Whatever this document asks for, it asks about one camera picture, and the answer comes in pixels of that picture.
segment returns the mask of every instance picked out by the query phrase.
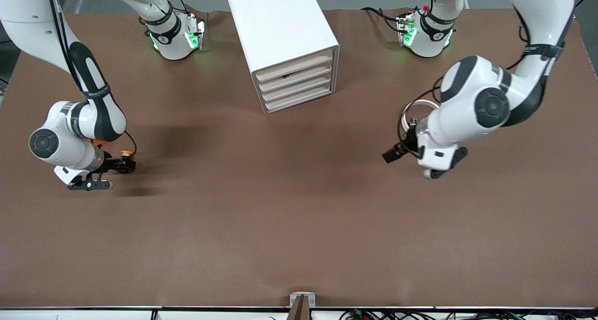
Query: white ring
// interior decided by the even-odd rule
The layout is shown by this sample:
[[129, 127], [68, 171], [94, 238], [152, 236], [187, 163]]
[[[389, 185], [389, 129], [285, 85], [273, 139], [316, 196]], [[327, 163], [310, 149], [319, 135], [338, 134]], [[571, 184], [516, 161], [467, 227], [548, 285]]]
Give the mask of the white ring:
[[[413, 105], [425, 105], [427, 107], [431, 107], [432, 109], [438, 109], [440, 107], [440, 105], [434, 103], [431, 100], [427, 100], [427, 99], [418, 99], [416, 101], [412, 101]], [[406, 119], [406, 110], [407, 108], [409, 108], [412, 103], [408, 103], [405, 107], [405, 109], [403, 110], [403, 115], [401, 116], [401, 125], [403, 126], [403, 130], [405, 130], [405, 132], [407, 132], [409, 130], [409, 125], [407, 124], [407, 119]]]

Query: brown table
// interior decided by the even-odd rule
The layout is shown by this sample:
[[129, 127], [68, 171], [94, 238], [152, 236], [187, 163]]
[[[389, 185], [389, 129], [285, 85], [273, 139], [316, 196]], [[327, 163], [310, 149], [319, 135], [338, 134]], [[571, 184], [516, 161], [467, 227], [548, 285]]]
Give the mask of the brown table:
[[338, 91], [273, 115], [229, 13], [181, 62], [137, 16], [69, 16], [139, 145], [111, 192], [70, 192], [28, 151], [54, 101], [80, 96], [23, 54], [0, 108], [0, 306], [275, 306], [296, 290], [327, 306], [595, 306], [598, 84], [577, 24], [537, 114], [429, 181], [380, 156], [397, 114], [460, 58], [514, 62], [514, 12], [464, 11], [431, 59], [364, 11], [325, 13]]

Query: table surface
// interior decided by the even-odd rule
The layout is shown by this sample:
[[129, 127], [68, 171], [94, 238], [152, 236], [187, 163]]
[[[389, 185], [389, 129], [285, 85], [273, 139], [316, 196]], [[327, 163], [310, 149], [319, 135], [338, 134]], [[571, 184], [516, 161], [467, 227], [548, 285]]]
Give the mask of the table surface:
[[397, 115], [465, 56], [514, 62], [514, 11], [464, 11], [430, 59], [372, 14], [325, 15], [337, 92], [273, 115], [229, 13], [180, 62], [136, 16], [69, 15], [139, 145], [110, 192], [70, 192], [28, 152], [49, 107], [80, 95], [21, 55], [0, 108], [0, 306], [275, 306], [297, 290], [324, 306], [595, 306], [598, 84], [577, 24], [540, 110], [429, 181], [380, 156]]

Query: green light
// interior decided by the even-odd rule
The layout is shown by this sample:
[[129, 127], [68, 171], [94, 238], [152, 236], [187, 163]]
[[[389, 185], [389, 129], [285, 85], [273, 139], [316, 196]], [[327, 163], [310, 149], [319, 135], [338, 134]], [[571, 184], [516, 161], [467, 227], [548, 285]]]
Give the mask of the green light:
[[154, 36], [151, 33], [149, 34], [149, 38], [151, 39], [152, 43], [154, 44], [154, 48], [156, 48], [156, 50], [159, 50], [158, 45], [156, 44], [156, 40], [154, 40]]
[[453, 30], [451, 29], [451, 31], [449, 31], [448, 35], [447, 35], [447, 40], [444, 43], [444, 47], [446, 47], [447, 45], [449, 45], [449, 41], [450, 41], [450, 36], [453, 35]]
[[413, 43], [413, 39], [415, 38], [415, 35], [417, 34], [417, 28], [412, 27], [410, 31], [407, 32], [407, 34], [405, 35], [405, 45], [406, 46], [411, 46]]
[[186, 39], [189, 43], [189, 47], [191, 47], [191, 49], [197, 48], [197, 36], [195, 36], [193, 34], [189, 34], [189, 33], [185, 33], [185, 35], [186, 35]]

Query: white box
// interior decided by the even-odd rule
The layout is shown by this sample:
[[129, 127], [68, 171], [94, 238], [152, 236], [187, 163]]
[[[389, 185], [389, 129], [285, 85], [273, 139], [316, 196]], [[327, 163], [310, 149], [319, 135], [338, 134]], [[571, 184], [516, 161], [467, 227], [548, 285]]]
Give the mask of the white box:
[[228, 0], [267, 114], [335, 92], [340, 47], [316, 0]]

